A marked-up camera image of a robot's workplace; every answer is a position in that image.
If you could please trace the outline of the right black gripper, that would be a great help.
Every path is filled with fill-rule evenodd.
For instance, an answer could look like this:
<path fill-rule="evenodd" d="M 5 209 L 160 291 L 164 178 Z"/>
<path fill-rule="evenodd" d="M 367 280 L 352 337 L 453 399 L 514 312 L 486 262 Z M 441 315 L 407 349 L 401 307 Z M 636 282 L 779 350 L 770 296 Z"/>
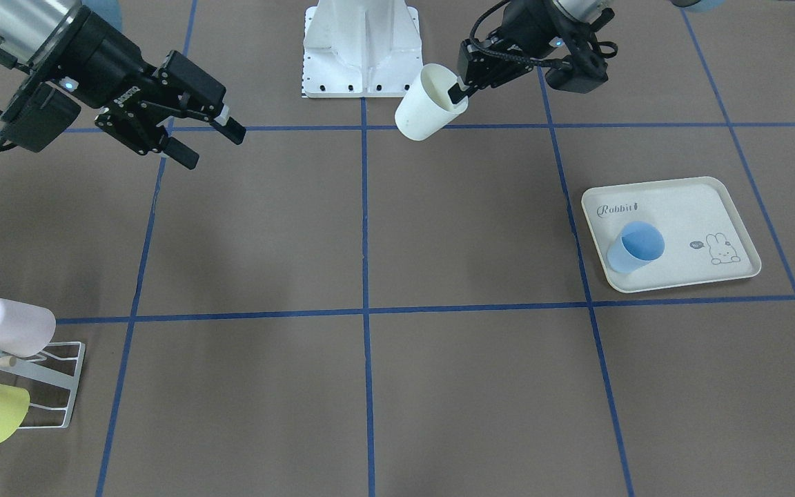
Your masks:
<path fill-rule="evenodd" d="M 160 66 L 146 63 L 135 42 L 88 7 L 72 13 L 31 81 L 72 83 L 70 94 L 98 110 L 97 127 L 139 155 L 160 153 L 187 170 L 195 170 L 199 154 L 168 134 L 170 117 L 206 122 L 234 145 L 245 141 L 222 83 L 176 50 Z"/>

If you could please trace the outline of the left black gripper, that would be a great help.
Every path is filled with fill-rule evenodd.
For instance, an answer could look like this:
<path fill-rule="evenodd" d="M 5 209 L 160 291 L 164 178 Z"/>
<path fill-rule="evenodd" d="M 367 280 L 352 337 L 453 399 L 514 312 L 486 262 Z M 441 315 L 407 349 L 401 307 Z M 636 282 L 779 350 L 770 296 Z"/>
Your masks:
<path fill-rule="evenodd" d="M 501 25 L 484 38 L 477 37 L 483 22 L 498 10 Z M 479 89 L 496 88 L 526 75 L 533 67 L 570 70 L 571 60 L 552 59 L 558 47 L 577 28 L 556 1 L 500 1 L 473 23 L 460 45 L 460 76 L 447 91 L 453 105 L 469 99 Z"/>

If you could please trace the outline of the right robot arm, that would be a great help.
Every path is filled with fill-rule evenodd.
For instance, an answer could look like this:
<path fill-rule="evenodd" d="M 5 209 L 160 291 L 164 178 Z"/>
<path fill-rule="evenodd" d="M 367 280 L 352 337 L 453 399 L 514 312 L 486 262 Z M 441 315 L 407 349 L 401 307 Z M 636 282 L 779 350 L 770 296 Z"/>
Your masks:
<path fill-rule="evenodd" d="M 26 75 L 0 111 L 0 153 L 44 150 L 83 106 L 132 152 L 189 170 L 199 155 L 170 135 L 171 117 L 202 121 L 233 144 L 245 139 L 224 85 L 176 50 L 160 66 L 146 62 L 122 32 L 116 1 L 0 1 L 0 66 Z"/>

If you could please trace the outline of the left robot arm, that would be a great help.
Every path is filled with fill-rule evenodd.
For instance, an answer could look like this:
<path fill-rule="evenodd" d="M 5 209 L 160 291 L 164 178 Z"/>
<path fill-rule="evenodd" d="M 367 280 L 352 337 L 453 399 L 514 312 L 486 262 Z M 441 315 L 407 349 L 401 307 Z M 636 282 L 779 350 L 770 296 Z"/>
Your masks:
<path fill-rule="evenodd" d="M 608 81 L 615 42 L 597 32 L 615 17 L 609 1 L 500 1 L 474 22 L 458 55 L 458 81 L 448 90 L 459 104 L 536 67 L 552 89 L 587 94 Z"/>

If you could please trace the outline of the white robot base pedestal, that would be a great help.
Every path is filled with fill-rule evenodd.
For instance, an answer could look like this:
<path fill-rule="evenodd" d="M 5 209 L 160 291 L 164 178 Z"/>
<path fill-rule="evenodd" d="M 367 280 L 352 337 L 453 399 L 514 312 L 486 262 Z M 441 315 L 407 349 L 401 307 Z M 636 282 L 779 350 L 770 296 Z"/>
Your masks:
<path fill-rule="evenodd" d="M 320 1 L 304 21 L 305 98 L 401 98 L 422 70 L 419 12 L 404 1 Z"/>

